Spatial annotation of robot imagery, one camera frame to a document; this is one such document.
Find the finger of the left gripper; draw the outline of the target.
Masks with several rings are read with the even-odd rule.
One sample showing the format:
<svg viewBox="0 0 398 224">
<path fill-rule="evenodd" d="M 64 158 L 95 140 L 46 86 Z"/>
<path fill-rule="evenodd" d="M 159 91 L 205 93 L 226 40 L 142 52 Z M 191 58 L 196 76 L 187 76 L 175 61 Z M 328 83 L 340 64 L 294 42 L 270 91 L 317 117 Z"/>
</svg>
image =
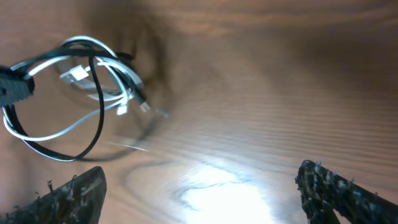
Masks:
<svg viewBox="0 0 398 224">
<path fill-rule="evenodd" d="M 1 66 L 1 107 L 13 105 L 33 95 L 35 83 L 26 79 L 26 72 Z"/>
</svg>

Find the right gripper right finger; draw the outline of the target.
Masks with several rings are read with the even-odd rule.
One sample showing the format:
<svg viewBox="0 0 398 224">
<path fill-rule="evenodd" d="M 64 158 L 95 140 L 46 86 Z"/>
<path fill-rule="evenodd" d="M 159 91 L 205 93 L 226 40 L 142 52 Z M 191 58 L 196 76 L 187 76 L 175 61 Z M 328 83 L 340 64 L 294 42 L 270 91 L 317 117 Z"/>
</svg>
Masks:
<svg viewBox="0 0 398 224">
<path fill-rule="evenodd" d="M 396 204 L 316 162 L 304 160 L 295 183 L 310 224 L 339 223 L 336 212 L 350 223 L 397 224 Z"/>
</svg>

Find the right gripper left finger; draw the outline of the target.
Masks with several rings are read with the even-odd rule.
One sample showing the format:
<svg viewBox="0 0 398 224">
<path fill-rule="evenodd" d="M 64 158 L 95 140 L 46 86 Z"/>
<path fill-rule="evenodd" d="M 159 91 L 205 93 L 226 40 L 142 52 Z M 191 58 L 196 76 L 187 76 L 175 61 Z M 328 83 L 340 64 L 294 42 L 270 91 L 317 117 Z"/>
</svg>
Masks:
<svg viewBox="0 0 398 224">
<path fill-rule="evenodd" d="M 7 213 L 1 224 L 97 224 L 107 191 L 102 167 L 96 166 L 54 189 L 47 182 L 50 192 L 37 197 L 25 207 Z"/>
</svg>

